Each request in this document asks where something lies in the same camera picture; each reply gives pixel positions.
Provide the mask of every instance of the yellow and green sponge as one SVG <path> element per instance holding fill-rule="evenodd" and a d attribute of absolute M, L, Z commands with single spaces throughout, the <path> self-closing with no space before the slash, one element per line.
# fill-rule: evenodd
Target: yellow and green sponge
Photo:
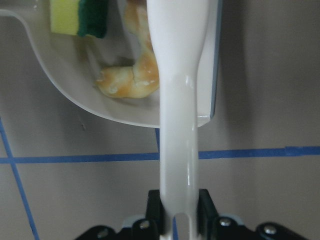
<path fill-rule="evenodd" d="M 53 33 L 103 38 L 107 14 L 108 0 L 50 0 Z"/>

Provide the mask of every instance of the white tray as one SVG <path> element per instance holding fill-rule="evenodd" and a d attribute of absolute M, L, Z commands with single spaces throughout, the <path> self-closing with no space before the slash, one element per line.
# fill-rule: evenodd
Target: white tray
<path fill-rule="evenodd" d="M 50 32 L 49 0 L 2 0 L 0 16 L 18 18 L 48 78 L 69 100 L 100 117 L 120 123 L 159 127 L 159 90 L 143 99 L 104 96 L 94 81 L 104 66 L 133 63 L 139 56 L 135 36 L 122 23 L 125 0 L 110 0 L 104 39 Z M 206 40 L 198 68 L 198 126 L 214 115 L 218 70 L 221 0 L 211 0 Z"/>

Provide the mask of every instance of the bolt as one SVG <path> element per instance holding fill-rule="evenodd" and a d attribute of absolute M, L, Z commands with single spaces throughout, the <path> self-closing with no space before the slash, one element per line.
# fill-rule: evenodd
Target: bolt
<path fill-rule="evenodd" d="M 270 235 L 274 235 L 277 233 L 277 229 L 272 225 L 264 226 L 263 230 L 266 234 L 270 234 Z"/>
<path fill-rule="evenodd" d="M 108 236 L 108 234 L 109 234 L 109 230 L 108 230 L 108 228 L 105 228 L 105 229 L 101 230 L 101 231 L 96 235 L 96 237 L 97 237 L 98 239 L 102 239 L 102 238 L 105 238 L 106 236 Z"/>
<path fill-rule="evenodd" d="M 223 217 L 220 219 L 219 223 L 221 226 L 229 227 L 231 225 L 231 220 L 230 220 L 230 218 Z"/>
<path fill-rule="evenodd" d="M 150 227 L 150 222 L 148 220 L 143 220 L 142 222 L 140 222 L 139 227 L 140 229 L 147 229 L 148 227 Z"/>

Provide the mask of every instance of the yellow sponge side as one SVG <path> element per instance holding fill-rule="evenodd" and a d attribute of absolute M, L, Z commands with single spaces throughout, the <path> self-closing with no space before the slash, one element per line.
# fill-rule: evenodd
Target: yellow sponge side
<path fill-rule="evenodd" d="M 77 35 L 80 0 L 50 0 L 51 32 Z"/>

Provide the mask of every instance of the white plastic handle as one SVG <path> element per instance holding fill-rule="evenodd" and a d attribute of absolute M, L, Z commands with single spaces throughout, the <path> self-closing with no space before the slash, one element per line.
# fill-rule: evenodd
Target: white plastic handle
<path fill-rule="evenodd" d="M 160 198 L 165 234 L 184 213 L 189 239 L 198 238 L 197 71 L 209 16 L 209 0 L 148 0 L 150 35 L 160 77 Z"/>

